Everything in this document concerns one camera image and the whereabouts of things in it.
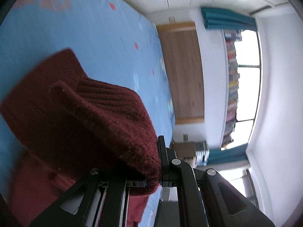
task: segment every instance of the mattress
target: mattress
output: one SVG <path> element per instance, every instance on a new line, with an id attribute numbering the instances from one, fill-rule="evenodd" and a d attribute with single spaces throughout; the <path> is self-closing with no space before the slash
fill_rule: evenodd
<path id="1" fill-rule="evenodd" d="M 86 74 L 141 97 L 168 146 L 175 116 L 155 25 L 122 0 L 17 0 L 0 26 L 0 101 L 39 62 L 71 48 Z M 0 192 L 24 148 L 0 117 Z M 153 226 L 160 190 L 139 226 Z"/>

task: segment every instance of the white wall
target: white wall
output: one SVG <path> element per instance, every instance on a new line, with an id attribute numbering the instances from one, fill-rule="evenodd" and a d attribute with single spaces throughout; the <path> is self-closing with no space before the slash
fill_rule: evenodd
<path id="1" fill-rule="evenodd" d="M 228 64 L 226 46 L 220 30 L 206 30 L 200 8 L 172 9 L 146 15 L 155 24 L 169 23 L 169 16 L 176 22 L 194 21 L 199 40 L 204 81 L 205 123 L 176 125 L 173 139 L 183 141 L 207 140 L 210 148 L 220 148 L 225 128 L 228 97 Z"/>
<path id="2" fill-rule="evenodd" d="M 303 196 L 303 23 L 257 18 L 263 84 L 248 158 L 266 214 L 280 227 Z"/>

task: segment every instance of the wooden panel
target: wooden panel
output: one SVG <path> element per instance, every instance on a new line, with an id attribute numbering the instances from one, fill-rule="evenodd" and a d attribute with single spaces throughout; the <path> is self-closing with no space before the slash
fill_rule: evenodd
<path id="1" fill-rule="evenodd" d="M 197 32 L 160 31 L 176 120 L 204 117 L 202 62 Z"/>
<path id="2" fill-rule="evenodd" d="M 156 26 L 158 32 L 177 32 L 177 31 L 189 31 L 196 30 L 196 25 L 194 22 L 183 22 L 183 23 L 170 23 Z"/>
<path id="3" fill-rule="evenodd" d="M 176 125 L 204 123 L 204 117 L 176 119 Z"/>

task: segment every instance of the red knitted garment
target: red knitted garment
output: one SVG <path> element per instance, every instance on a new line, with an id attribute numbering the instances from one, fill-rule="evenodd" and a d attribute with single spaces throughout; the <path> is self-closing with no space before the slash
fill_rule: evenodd
<path id="1" fill-rule="evenodd" d="M 159 185 L 156 134 L 140 97 L 87 78 L 70 49 L 32 70 L 3 100 L 0 113 L 33 155 L 65 176 L 78 179 L 93 167 L 124 161 L 148 183 L 132 188 L 132 195 L 151 194 Z"/>

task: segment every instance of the silver screw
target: silver screw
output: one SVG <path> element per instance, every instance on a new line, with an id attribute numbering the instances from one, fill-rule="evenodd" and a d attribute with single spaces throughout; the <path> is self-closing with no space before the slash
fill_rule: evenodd
<path id="1" fill-rule="evenodd" d="M 208 169 L 207 174 L 210 175 L 210 176 L 214 176 L 214 175 L 217 174 L 217 172 L 214 169 Z"/>
<path id="2" fill-rule="evenodd" d="M 98 169 L 98 168 L 93 168 L 93 169 L 90 170 L 90 173 L 91 173 L 92 175 L 96 175 L 96 174 L 99 173 L 99 169 Z"/>
<path id="3" fill-rule="evenodd" d="M 180 161 L 179 159 L 173 159 L 173 160 L 172 160 L 172 163 L 173 163 L 174 165 L 179 165 L 179 164 L 181 164 L 181 161 Z"/>

